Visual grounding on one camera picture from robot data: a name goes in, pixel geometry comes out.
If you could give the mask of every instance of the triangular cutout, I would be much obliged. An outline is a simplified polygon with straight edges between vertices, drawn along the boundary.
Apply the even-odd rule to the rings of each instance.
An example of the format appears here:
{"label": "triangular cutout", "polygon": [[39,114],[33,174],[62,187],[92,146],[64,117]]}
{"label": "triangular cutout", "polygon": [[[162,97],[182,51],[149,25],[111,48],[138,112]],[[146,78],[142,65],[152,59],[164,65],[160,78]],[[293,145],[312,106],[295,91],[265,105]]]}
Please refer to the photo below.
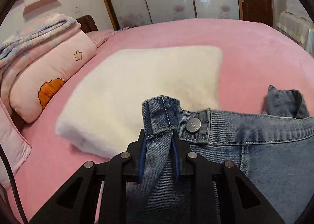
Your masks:
{"label": "triangular cutout", "polygon": [[77,177],[76,180],[67,188],[67,190],[57,200],[57,205],[72,209],[81,187],[83,177]]}
{"label": "triangular cutout", "polygon": [[235,177],[235,183],[238,187],[239,195],[241,198],[242,207],[249,209],[260,204],[260,200],[257,196],[246,186],[240,177]]}

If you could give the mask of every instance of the black cable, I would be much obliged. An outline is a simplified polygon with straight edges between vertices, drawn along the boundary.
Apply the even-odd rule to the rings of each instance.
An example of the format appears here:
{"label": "black cable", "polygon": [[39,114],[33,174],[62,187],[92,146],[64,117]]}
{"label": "black cable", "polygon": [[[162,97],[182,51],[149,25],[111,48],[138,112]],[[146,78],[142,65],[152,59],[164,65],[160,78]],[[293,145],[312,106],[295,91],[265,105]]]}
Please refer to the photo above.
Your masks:
{"label": "black cable", "polygon": [[15,179],[14,179],[14,175],[10,166],[10,163],[7,159],[7,156],[4,153],[4,150],[0,144],[0,157],[3,161],[3,164],[5,166],[5,169],[7,170],[7,175],[9,176],[10,179],[10,183],[11,183],[11,187],[12,187],[12,191],[13,191],[13,195],[14,195],[14,199],[15,199],[15,203],[16,206],[18,207],[18,212],[22,218],[22,221],[24,224],[28,224],[28,220],[26,218],[25,212],[23,210],[22,204],[21,204],[21,199],[19,198],[18,195],[18,189],[16,187],[16,183],[15,183]]}

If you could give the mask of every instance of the star embroidery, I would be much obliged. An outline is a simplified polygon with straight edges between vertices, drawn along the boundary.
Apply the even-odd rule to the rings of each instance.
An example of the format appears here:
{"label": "star embroidery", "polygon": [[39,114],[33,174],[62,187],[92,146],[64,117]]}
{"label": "star embroidery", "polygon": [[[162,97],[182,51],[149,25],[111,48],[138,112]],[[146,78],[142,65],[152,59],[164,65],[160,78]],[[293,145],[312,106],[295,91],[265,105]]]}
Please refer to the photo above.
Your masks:
{"label": "star embroidery", "polygon": [[82,52],[76,51],[76,54],[74,54],[74,57],[76,61],[82,60]]}

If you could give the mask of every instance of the pink mattress cover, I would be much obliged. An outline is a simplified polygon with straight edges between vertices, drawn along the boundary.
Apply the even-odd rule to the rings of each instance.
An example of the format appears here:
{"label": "pink mattress cover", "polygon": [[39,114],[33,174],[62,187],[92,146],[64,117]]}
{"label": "pink mattress cover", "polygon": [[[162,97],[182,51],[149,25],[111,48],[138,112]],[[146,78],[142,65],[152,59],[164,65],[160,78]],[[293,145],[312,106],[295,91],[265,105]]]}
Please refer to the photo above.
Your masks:
{"label": "pink mattress cover", "polygon": [[[58,91],[39,119],[22,131],[32,146],[32,153],[17,172],[16,183],[28,219],[85,161],[105,161],[81,152],[54,133],[56,119],[76,85],[118,50],[188,45],[222,49],[219,82],[222,110],[260,113],[268,86],[274,85],[281,90],[300,90],[313,115],[314,59],[292,40],[264,24],[189,19],[119,32],[98,48],[97,55]],[[8,196],[20,220],[11,189]]]}

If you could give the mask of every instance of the pastel blanket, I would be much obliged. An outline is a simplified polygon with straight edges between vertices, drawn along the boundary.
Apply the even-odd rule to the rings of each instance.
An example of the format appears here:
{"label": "pastel blanket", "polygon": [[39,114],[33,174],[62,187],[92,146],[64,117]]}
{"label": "pastel blanket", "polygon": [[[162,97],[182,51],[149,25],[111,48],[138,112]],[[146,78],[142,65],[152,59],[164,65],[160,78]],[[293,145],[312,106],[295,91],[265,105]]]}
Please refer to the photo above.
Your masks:
{"label": "pastel blanket", "polygon": [[74,18],[54,13],[17,31],[0,45],[1,99],[10,115],[9,92],[15,77],[34,60],[77,33],[80,26]]}

